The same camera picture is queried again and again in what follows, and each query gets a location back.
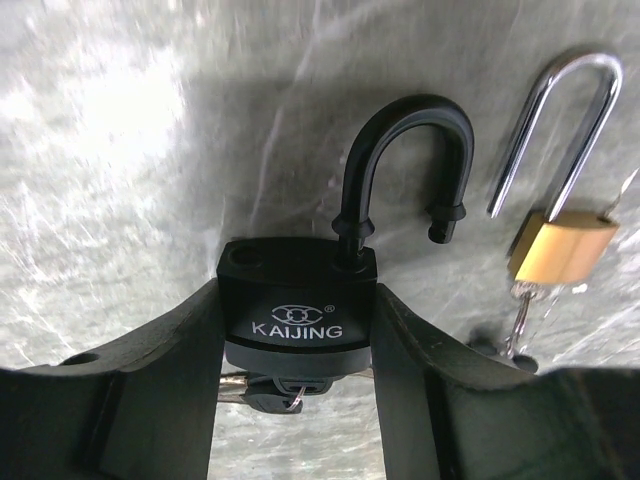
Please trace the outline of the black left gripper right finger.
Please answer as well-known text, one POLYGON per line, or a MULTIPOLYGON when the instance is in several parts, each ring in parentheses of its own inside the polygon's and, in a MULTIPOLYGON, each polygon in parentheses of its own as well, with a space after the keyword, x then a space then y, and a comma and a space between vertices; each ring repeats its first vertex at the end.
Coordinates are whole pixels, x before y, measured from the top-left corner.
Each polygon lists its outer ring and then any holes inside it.
POLYGON ((535 375, 486 357, 379 285, 372 367, 390 479, 635 479, 639 373, 535 375))

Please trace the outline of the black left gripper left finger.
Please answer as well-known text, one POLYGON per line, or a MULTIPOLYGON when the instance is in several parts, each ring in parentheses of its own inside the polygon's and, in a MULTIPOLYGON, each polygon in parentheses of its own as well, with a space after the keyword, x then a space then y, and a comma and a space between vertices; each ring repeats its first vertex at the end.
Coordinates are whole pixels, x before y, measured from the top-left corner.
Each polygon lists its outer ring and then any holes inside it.
POLYGON ((225 328, 215 281, 58 365, 1 373, 5 479, 203 479, 225 328))

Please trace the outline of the black-headed keys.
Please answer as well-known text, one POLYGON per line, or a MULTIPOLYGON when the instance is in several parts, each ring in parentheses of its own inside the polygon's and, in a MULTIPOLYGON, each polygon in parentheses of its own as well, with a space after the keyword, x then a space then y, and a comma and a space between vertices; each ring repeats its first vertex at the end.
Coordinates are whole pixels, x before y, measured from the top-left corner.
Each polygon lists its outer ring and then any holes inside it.
POLYGON ((272 415, 300 414, 305 397, 325 395, 335 382, 351 377, 373 379, 373 371, 369 368, 325 378, 274 377, 246 371, 225 373, 219 382, 218 402, 246 405, 272 415))

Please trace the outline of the black-headed key bunch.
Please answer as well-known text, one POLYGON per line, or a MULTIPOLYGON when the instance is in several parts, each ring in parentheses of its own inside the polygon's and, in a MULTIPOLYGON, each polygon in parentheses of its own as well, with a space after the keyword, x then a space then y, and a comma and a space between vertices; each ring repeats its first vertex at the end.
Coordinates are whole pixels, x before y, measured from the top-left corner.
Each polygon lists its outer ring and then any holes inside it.
POLYGON ((531 304, 552 286, 586 280, 603 257, 620 225, 610 208, 566 207, 577 181, 566 179, 548 205, 529 213, 509 252, 511 294, 518 301, 513 323, 499 340, 486 330, 472 332, 467 345, 476 352, 525 372, 538 362, 518 348, 527 327, 531 304))

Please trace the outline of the black Kaijing padlock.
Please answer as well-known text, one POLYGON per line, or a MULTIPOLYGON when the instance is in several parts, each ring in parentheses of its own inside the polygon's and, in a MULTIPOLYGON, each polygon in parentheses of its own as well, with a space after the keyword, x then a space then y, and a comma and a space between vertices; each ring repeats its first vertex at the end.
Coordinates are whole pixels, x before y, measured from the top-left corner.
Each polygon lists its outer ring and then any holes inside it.
POLYGON ((365 240, 376 166, 401 134, 434 127, 444 166, 427 208, 429 239, 451 241, 466 215, 474 132, 454 101, 418 94, 379 110, 356 136, 345 165, 337 239, 260 237, 227 243, 217 265, 227 360, 269 377, 303 381, 366 369, 377 297, 376 254, 365 240))

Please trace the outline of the brass padlock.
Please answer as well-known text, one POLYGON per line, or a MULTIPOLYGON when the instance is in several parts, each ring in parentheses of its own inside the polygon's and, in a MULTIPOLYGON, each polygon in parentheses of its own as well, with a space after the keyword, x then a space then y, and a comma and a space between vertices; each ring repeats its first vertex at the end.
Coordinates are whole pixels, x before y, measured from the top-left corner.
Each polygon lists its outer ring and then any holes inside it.
POLYGON ((568 149, 562 181, 550 204, 532 212, 512 249, 508 270, 517 282, 570 284, 586 279, 619 229, 619 224, 595 211, 566 211, 564 206, 617 103, 623 85, 619 57, 597 47, 569 50, 543 68, 531 87, 503 157, 503 170, 487 213, 496 218, 506 201, 531 136, 553 88, 580 69, 600 74, 600 87, 583 118, 579 135, 568 149))

